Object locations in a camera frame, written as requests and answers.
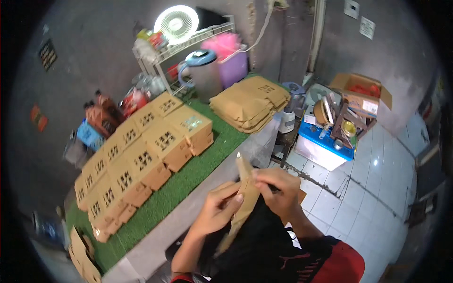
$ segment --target table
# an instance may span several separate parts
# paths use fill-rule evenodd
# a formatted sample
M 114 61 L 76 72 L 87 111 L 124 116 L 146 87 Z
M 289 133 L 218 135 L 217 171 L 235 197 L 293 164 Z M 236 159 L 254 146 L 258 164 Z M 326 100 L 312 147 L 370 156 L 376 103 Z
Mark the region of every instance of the table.
M 193 223 L 206 194 L 216 186 L 235 180 L 238 152 L 252 165 L 265 168 L 269 164 L 280 120 L 274 119 L 258 133 L 251 134 L 223 162 L 168 214 L 132 250 L 102 278 L 104 283 L 145 282 L 165 261 L 165 250 Z
M 296 142 L 299 127 L 300 127 L 300 120 L 298 118 L 296 118 L 296 120 L 294 122 L 294 129 L 292 131 L 285 133 L 285 134 L 278 132 L 278 134 L 277 134 L 275 144 L 283 145 L 283 157 L 280 158 L 280 157 L 277 157 L 274 154 L 272 154 L 272 159 L 276 160 L 280 163 L 280 168 L 283 168 L 283 166 L 285 165 L 286 159 L 288 158 L 288 155 Z

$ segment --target artificial grass mat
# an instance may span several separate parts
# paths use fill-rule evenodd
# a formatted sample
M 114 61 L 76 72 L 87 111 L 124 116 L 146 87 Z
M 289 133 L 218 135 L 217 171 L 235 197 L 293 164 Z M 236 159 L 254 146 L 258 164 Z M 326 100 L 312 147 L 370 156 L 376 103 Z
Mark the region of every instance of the artificial grass mat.
M 190 99 L 186 104 L 212 120 L 214 143 L 203 154 L 193 156 L 178 173 L 174 173 L 116 234 L 110 236 L 107 243 L 95 240 L 87 213 L 80 211 L 75 201 L 66 212 L 68 230 L 75 226 L 90 238 L 95 248 L 96 263 L 103 273 L 156 227 L 248 137 L 248 134 L 239 132 L 215 115 L 209 105 L 197 99 Z

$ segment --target bottle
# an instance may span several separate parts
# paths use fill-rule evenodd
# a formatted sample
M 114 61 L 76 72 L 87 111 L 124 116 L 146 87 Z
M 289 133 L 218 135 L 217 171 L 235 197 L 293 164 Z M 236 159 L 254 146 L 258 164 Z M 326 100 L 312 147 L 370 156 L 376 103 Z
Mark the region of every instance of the bottle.
M 102 95 L 101 90 L 97 90 L 95 95 L 97 104 L 102 106 L 119 124 L 124 122 L 123 114 L 110 97 Z
M 88 123 L 104 138 L 110 137 L 120 125 L 107 111 L 100 105 L 95 105 L 93 101 L 83 105 Z

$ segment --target concrete wall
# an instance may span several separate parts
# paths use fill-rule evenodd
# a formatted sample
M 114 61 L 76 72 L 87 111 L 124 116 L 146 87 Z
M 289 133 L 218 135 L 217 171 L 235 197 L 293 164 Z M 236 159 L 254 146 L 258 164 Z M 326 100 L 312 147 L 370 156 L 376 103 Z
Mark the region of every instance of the concrete wall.
M 7 160 L 11 187 L 22 212 L 53 214 L 55 206 L 63 204 L 80 173 L 62 160 L 63 148 L 85 115 L 83 103 L 93 99 L 98 88 L 115 101 L 126 94 L 131 79 L 140 72 L 131 51 L 136 21 L 153 27 L 162 11 L 178 4 L 181 2 L 176 0 L 57 0 L 51 6 L 25 48 L 9 105 Z M 234 15 L 236 31 L 249 45 L 258 36 L 267 12 L 266 0 L 187 0 L 184 4 Z M 275 11 L 260 44 L 249 53 L 252 70 L 273 80 L 279 78 L 285 20 L 283 11 Z M 301 21 L 297 27 L 304 27 Z M 48 38 L 58 59 L 45 72 L 38 51 Z M 289 60 L 307 55 L 291 55 Z M 299 70 L 295 64 L 289 65 Z M 300 68 L 301 78 L 305 68 Z M 34 103 L 49 119 L 42 133 L 30 122 Z
M 404 1 L 361 0 L 359 19 L 343 13 L 344 1 L 327 0 L 315 74 L 329 83 L 338 72 L 381 81 L 393 95 L 392 111 L 380 107 L 378 120 L 398 135 L 422 101 L 437 67 L 433 46 Z M 359 33 L 360 19 L 376 24 L 373 40 Z

